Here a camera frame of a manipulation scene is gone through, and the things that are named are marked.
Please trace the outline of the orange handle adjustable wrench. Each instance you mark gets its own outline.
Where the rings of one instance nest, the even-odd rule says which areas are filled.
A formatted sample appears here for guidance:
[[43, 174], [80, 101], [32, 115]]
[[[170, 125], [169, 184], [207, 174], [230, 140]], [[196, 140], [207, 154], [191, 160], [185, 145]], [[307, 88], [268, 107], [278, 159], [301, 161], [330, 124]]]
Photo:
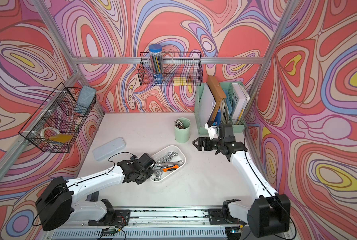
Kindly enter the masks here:
[[175, 165], [175, 166], [172, 166], [172, 167], [167, 167], [167, 168], [158, 169], [158, 170], [155, 171], [155, 174], [156, 174], [156, 175], [159, 175], [159, 174], [162, 175], [162, 173], [175, 171], [175, 170], [177, 170], [178, 168], [179, 168], [179, 165]]

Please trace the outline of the white plastic storage box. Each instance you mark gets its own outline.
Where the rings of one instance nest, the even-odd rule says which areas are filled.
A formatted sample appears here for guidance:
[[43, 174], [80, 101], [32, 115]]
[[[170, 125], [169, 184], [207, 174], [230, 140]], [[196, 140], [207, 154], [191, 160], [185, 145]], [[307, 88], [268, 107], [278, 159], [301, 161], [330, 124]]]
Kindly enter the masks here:
[[155, 165], [150, 180], [154, 183], [159, 183], [169, 178], [186, 163], [185, 155], [174, 145], [162, 149], [152, 155], [152, 158], [155, 160]]

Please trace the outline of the large silver combination wrench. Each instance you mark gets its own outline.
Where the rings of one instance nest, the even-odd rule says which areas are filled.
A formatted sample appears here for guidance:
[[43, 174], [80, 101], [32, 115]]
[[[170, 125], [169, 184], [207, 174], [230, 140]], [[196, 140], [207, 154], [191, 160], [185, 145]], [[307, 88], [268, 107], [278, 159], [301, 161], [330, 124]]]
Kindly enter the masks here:
[[176, 162], [166, 162], [166, 163], [158, 163], [154, 165], [154, 168], [167, 168], [172, 167], [175, 165], [182, 166], [185, 162], [184, 161], [176, 161]]

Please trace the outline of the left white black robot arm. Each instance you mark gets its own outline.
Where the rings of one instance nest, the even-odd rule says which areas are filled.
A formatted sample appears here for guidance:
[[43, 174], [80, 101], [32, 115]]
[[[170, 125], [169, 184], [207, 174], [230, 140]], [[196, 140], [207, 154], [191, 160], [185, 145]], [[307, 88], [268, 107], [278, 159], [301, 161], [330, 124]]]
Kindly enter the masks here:
[[87, 196], [124, 183], [144, 183], [153, 174], [155, 160], [144, 154], [140, 158], [120, 161], [113, 167], [85, 177], [53, 179], [35, 202], [39, 225], [46, 232], [67, 222], [85, 222], [90, 226], [115, 224], [115, 211], [108, 200], [87, 203]]

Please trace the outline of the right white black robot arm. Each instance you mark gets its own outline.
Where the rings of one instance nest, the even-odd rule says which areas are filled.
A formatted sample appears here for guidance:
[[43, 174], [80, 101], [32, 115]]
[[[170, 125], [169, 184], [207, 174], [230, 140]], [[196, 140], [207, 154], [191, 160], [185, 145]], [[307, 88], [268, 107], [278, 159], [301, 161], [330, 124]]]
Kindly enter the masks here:
[[214, 151], [226, 156], [250, 190], [250, 202], [232, 199], [224, 201], [221, 209], [209, 209], [210, 224], [248, 224], [257, 238], [289, 231], [289, 198], [280, 195], [263, 177], [244, 143], [235, 141], [234, 137], [212, 140], [206, 137], [197, 138], [192, 144], [198, 151]]

